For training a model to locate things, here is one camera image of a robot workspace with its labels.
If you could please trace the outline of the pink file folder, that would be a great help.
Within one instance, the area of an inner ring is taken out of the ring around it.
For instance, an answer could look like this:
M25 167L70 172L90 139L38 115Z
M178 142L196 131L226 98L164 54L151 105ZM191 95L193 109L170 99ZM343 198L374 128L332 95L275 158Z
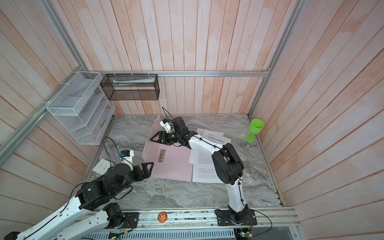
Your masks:
M161 117L157 116L147 138L142 158L146 163L154 162L151 177L190 182L192 180L193 165L189 163L191 150L186 147L166 146L150 141L157 132L163 130L160 125ZM158 162L160 150L166 154L162 163Z

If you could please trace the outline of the printed English paper sheet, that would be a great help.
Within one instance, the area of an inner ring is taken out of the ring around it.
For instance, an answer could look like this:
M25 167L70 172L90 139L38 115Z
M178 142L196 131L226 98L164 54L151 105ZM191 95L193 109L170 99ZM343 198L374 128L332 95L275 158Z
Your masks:
M196 183L222 184L216 173L211 155L191 150L189 163L193 165L192 181Z

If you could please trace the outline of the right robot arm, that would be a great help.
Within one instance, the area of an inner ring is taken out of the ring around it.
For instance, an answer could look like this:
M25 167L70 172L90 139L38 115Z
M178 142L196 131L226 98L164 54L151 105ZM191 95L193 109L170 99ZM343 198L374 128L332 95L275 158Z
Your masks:
M164 119L160 125L164 130L150 134L151 142L166 146L178 144L180 147L197 150L211 158L216 175L226 184L229 196L229 209L215 210L215 214L222 220L230 219L236 225L242 224L250 209L245 201L241 183L245 166L234 146L230 143L215 143L195 131L190 131L182 117Z

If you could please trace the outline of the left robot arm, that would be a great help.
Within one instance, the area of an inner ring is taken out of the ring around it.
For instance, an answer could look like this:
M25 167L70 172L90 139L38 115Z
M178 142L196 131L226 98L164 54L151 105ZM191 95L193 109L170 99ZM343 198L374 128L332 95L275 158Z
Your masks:
M125 215L111 199L132 183L151 176L153 162L133 166L119 163L99 178L82 183L77 193L60 209L23 232L10 232L6 240L77 240L94 231L120 228Z

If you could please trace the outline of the metal folder clip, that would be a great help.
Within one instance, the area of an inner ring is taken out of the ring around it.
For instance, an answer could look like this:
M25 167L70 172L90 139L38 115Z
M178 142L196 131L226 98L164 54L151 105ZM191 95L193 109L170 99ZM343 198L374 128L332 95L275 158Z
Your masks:
M166 150L165 149L161 149L160 150L160 154L159 154L159 158L158 158L158 162L159 163L162 163L164 161L165 154L166 154Z

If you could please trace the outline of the orange round sticker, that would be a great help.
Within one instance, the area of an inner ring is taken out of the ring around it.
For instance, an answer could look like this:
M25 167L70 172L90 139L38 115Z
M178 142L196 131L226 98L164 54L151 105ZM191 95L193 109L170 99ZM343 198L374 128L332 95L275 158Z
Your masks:
M166 212L160 212L158 214L158 221L160 223L165 223L168 220L168 214Z

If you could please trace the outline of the Chinese titled paper sheet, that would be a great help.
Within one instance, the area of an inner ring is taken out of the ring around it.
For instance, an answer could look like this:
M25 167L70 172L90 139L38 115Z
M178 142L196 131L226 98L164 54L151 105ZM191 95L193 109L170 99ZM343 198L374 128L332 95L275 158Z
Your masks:
M226 138L223 133L214 132L204 129L197 129L197 133L202 136L204 139L207 139L215 144L225 145L231 143L231 139Z

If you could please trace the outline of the black mesh basket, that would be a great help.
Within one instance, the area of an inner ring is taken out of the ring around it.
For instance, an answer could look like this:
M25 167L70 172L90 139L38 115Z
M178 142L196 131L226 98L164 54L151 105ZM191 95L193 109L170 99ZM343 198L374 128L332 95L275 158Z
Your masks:
M114 87L113 80L131 80L155 78L155 82L146 87ZM106 74L100 83L107 98L111 101L156 101L160 87L157 75Z

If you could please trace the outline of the paper in black basket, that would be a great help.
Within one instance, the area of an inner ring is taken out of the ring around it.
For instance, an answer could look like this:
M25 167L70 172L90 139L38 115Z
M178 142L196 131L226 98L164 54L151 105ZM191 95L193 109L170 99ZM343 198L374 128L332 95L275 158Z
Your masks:
M155 78L131 79L131 80L113 80L114 87L146 87L155 82Z

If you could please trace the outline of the green plastic goblet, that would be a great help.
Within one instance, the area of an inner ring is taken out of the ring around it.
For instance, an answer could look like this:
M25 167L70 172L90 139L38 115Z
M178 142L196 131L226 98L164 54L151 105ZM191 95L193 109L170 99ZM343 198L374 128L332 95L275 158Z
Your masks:
M245 140L248 143L253 143L255 139L255 135L259 134L265 126L265 123L259 119L253 119L249 126L249 134L245 135Z

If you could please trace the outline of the white wall socket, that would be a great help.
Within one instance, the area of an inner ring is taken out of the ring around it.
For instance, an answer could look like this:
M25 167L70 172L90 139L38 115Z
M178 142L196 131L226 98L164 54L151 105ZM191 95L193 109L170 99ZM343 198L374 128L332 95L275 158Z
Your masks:
M112 163L106 159L101 159L95 167L92 169L93 172L103 175L112 166Z

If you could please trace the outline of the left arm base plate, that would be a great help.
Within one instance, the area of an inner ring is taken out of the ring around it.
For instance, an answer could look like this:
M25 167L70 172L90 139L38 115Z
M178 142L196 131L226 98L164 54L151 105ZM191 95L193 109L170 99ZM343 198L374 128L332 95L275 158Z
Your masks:
M139 212L123 212L112 217L108 217L107 220L109 221L109 224L107 225L106 229L136 229L138 226L139 216Z

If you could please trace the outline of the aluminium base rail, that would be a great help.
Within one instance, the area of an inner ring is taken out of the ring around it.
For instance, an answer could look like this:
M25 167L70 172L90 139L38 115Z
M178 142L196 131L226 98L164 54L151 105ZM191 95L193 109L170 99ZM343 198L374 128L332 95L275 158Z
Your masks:
M256 226L219 226L215 208L197 209L154 209L154 210L123 210L123 212L139 212L137 231L155 230L189 230L189 229L225 229L250 227L254 232L259 228L269 227L298 227L301 222L292 207L253 207ZM165 223L158 221L158 214L166 212L168 220Z

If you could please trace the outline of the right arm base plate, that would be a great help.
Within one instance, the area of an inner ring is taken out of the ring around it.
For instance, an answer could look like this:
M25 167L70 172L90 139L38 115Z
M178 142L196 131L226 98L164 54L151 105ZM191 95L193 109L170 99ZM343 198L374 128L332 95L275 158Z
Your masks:
M236 213L232 209L229 210L215 210L217 222L219 226L256 226L257 219L253 210L244 208L241 212Z

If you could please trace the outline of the aluminium frame bar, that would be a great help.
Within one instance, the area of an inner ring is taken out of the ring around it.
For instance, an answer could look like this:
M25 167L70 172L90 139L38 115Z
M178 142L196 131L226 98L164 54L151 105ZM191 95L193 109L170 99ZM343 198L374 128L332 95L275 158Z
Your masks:
M98 71L105 74L128 74L128 75L157 75L158 77L266 77L267 70L246 70L246 71Z

